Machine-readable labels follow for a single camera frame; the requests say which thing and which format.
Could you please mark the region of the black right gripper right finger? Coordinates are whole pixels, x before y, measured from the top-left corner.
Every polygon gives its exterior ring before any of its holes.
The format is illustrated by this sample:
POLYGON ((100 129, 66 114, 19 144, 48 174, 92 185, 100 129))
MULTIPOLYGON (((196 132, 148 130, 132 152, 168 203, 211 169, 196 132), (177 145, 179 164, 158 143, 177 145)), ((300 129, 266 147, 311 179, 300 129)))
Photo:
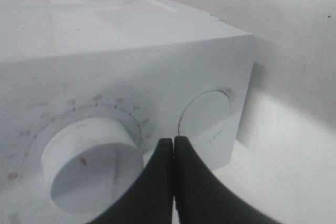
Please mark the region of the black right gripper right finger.
POLYGON ((278 223, 224 186, 185 136, 174 139, 174 173, 180 223, 278 223))

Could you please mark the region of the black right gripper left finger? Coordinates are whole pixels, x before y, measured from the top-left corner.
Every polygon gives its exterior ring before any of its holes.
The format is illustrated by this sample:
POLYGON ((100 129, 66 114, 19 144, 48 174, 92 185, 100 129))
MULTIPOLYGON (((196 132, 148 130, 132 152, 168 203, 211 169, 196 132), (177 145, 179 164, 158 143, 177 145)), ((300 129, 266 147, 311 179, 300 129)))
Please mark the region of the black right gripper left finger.
POLYGON ((132 186, 91 223, 171 223, 173 141, 162 138, 132 186))

